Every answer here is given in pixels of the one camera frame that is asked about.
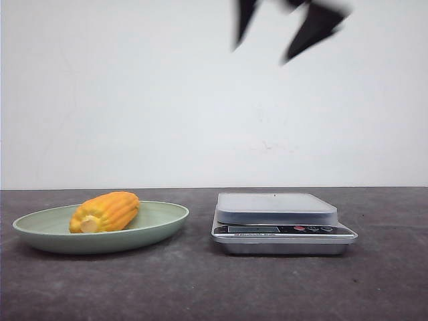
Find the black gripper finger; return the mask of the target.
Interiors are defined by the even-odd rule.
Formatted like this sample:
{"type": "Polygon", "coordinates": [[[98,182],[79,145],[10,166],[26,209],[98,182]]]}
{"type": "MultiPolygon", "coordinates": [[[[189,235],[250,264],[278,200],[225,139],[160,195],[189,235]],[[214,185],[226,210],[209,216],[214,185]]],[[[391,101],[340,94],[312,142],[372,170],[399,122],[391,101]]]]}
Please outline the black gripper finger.
{"type": "Polygon", "coordinates": [[[253,16],[258,9],[257,0],[237,0],[235,3],[235,29],[232,50],[235,51],[245,40],[253,16]]]}
{"type": "Polygon", "coordinates": [[[308,9],[299,30],[284,54],[283,64],[334,35],[338,31],[338,26],[352,12],[351,7],[342,1],[282,1],[282,3],[291,10],[301,6],[308,9]]]}

